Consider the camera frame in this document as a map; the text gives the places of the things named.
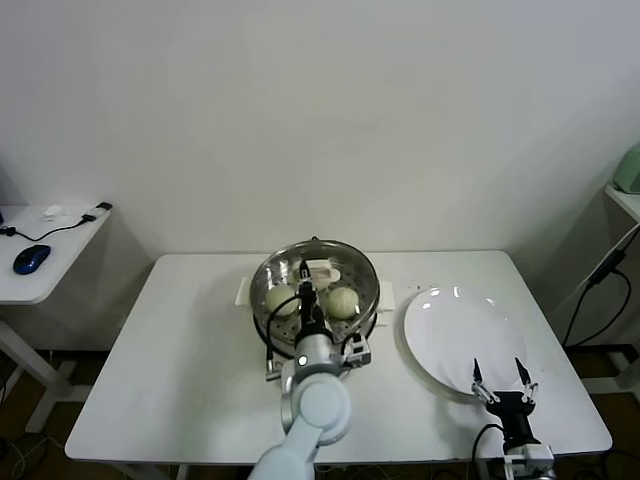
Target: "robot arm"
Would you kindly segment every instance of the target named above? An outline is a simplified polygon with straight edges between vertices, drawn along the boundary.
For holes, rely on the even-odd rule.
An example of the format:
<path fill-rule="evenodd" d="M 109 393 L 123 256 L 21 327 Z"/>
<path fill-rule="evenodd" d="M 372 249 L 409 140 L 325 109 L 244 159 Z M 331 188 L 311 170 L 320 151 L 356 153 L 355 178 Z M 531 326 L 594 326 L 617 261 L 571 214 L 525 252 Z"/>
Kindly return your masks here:
<path fill-rule="evenodd" d="M 484 403 L 487 412 L 497 416 L 502 422 L 505 479 L 554 480 L 556 475 L 553 470 L 554 457 L 551 448 L 533 436 L 528 420 L 536 406 L 533 396 L 538 384 L 531 383 L 529 372 L 517 358 L 516 366 L 524 392 L 489 390 L 482 381 L 477 360 L 474 360 L 471 389 Z"/>
<path fill-rule="evenodd" d="M 284 441 L 258 461 L 250 480 L 314 478 L 318 447 L 337 442 L 349 427 L 351 400 L 340 380 L 327 373 L 307 377 L 296 389 L 298 412 Z"/>
<path fill-rule="evenodd" d="M 313 461 L 322 445 L 340 440 L 349 428 L 351 398 L 339 375 L 371 361 L 366 339 L 354 335 L 351 352 L 334 351 L 325 327 L 306 262 L 300 265 L 300 333 L 296 355 L 280 371 L 267 363 L 267 380 L 281 378 L 284 441 L 258 460 L 249 480 L 306 480 L 314 478 Z"/>

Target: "stainless steel pot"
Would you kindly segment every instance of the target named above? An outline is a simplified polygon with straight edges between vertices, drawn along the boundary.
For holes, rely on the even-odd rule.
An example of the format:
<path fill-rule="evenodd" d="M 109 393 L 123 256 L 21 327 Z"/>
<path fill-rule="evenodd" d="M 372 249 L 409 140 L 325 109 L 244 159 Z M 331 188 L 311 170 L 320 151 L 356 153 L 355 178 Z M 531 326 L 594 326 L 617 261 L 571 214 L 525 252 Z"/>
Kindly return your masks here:
<path fill-rule="evenodd" d="M 267 292 L 277 285 L 290 285 L 296 288 L 297 272 L 294 265 L 302 260 L 328 260 L 331 267 L 340 272 L 340 280 L 331 283 L 328 288 L 318 292 L 320 307 L 325 312 L 328 328 L 333 332 L 334 345 L 340 345 L 350 334 L 359 332 L 369 336 L 375 325 L 376 309 L 380 300 L 380 283 L 369 259 L 358 249 L 335 240 L 308 241 L 289 245 L 272 254 L 256 271 L 251 281 L 250 300 L 256 329 L 266 340 Z M 359 297 L 359 311 L 348 321 L 329 317 L 326 303 L 329 293 L 338 287 L 349 287 Z M 285 356 L 295 354 L 295 336 L 298 334 L 300 317 L 294 312 L 288 317 L 276 317 L 271 325 L 271 341 L 274 350 Z"/>

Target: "table leg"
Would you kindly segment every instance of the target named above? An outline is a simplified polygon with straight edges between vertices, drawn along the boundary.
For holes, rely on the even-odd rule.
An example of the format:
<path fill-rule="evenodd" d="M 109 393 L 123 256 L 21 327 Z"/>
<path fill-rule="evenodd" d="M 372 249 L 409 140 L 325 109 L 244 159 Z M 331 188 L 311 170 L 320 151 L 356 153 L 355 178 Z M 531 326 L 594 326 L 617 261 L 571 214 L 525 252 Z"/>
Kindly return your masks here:
<path fill-rule="evenodd" d="M 640 401 L 640 360 L 631 365 L 624 355 L 610 354 L 620 373 L 615 377 L 583 378 L 582 383 L 591 395 L 631 393 Z"/>
<path fill-rule="evenodd" d="M 170 480 L 156 467 L 146 463 L 112 463 L 111 466 L 133 480 Z"/>
<path fill-rule="evenodd" d="M 71 385 L 67 381 L 76 365 L 75 362 L 62 362 L 59 370 L 54 369 L 2 321 L 0 350 L 47 389 L 25 427 L 26 432 L 41 432 L 57 402 L 84 402 L 89 396 L 90 386 Z"/>
<path fill-rule="evenodd" d="M 489 466 L 486 461 L 476 460 L 476 467 L 478 469 L 478 475 L 480 475 L 480 480 L 491 480 L 491 476 L 489 475 Z"/>
<path fill-rule="evenodd" d="M 23 372 L 22 368 L 17 367 L 17 368 L 13 371 L 13 373 L 11 374 L 11 376 L 10 376 L 9 378 L 7 378 L 7 385 L 6 385 L 6 387 L 4 387 L 4 388 L 6 388 L 6 391 L 4 392 L 4 398 L 5 398 L 5 400 L 7 399 L 7 397 L 9 396 L 9 394 L 11 393 L 11 390 L 13 390 L 13 387 L 15 387 L 15 386 L 16 386 L 16 383 L 18 383 L 18 380 L 20 380 L 20 375 L 22 375 L 22 372 Z M 1 388 L 0 388 L 0 398 L 2 398 L 2 397 L 3 397 L 2 390 L 3 390 L 3 389 L 1 389 Z"/>
<path fill-rule="evenodd" d="M 178 468 L 178 473 L 176 475 L 176 480 L 187 480 L 189 477 L 189 465 L 180 465 Z"/>
<path fill-rule="evenodd" d="M 65 394 L 71 389 L 71 385 L 64 377 L 2 321 L 0 321 L 0 350 L 47 387 L 47 390 Z"/>

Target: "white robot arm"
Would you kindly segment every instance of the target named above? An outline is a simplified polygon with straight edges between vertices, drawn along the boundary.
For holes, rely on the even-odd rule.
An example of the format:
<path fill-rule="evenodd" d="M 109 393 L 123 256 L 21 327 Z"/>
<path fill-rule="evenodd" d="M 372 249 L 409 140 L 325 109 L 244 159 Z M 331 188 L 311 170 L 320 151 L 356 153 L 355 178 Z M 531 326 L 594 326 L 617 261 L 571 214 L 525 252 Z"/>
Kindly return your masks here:
<path fill-rule="evenodd" d="M 337 442 L 347 432 L 351 401 L 337 377 L 317 373 L 306 378 L 294 394 L 297 416 L 284 441 L 260 458 L 251 480 L 314 478 L 318 447 Z"/>
<path fill-rule="evenodd" d="M 282 423 L 287 435 L 262 455 L 250 480 L 313 479 L 318 448 L 337 442 L 349 428 L 351 399 L 339 375 L 371 361 L 369 344 L 358 334 L 348 354 L 334 351 L 306 262 L 300 265 L 300 278 L 296 356 L 276 371 L 267 354 L 267 380 L 280 378 L 282 383 Z"/>

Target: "white desk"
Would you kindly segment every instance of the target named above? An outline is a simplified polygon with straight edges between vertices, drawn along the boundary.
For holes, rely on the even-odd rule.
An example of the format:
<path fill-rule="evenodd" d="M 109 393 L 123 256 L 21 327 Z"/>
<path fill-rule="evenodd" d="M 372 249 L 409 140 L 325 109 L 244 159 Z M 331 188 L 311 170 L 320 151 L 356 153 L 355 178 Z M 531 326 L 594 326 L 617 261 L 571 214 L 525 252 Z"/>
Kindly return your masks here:
<path fill-rule="evenodd" d="M 244 276 L 265 255 L 169 255 L 149 279 L 69 436 L 77 460 L 251 464 L 284 437 L 280 386 L 264 380 L 265 347 L 251 313 L 234 306 Z M 540 382 L 534 434 L 556 454 L 599 452 L 611 436 L 509 257 L 501 252 L 370 254 L 393 283 L 397 310 L 370 338 L 372 363 L 346 379 L 354 413 L 347 436 L 320 449 L 327 464 L 469 459 L 480 428 L 495 421 L 479 405 L 425 388 L 396 338 L 420 290 L 470 286 L 490 293 L 527 339 L 526 366 Z M 501 455 L 499 434 L 480 446 Z M 125 468 L 134 478 L 157 470 Z"/>
<path fill-rule="evenodd" d="M 44 206 L 2 206 L 0 210 L 5 219 L 4 225 L 16 227 L 31 237 L 38 237 L 54 228 L 73 225 L 90 208 L 91 206 L 69 207 L 69 215 L 52 222 L 41 220 L 42 212 L 46 209 Z M 29 275 L 16 274 L 13 271 L 13 261 L 18 253 L 34 243 L 17 235 L 0 236 L 0 305 L 32 305 L 46 299 L 108 216 L 107 213 L 94 222 L 54 233 L 37 242 L 51 246 L 51 254 Z M 57 402 L 82 402 L 86 399 L 91 387 L 72 386 L 66 380 L 73 371 L 75 362 L 63 362 L 58 371 L 54 370 L 3 321 L 0 321 L 0 350 L 19 366 L 7 381 L 5 395 L 11 391 L 23 370 L 47 387 L 27 423 L 27 432 L 41 431 Z"/>

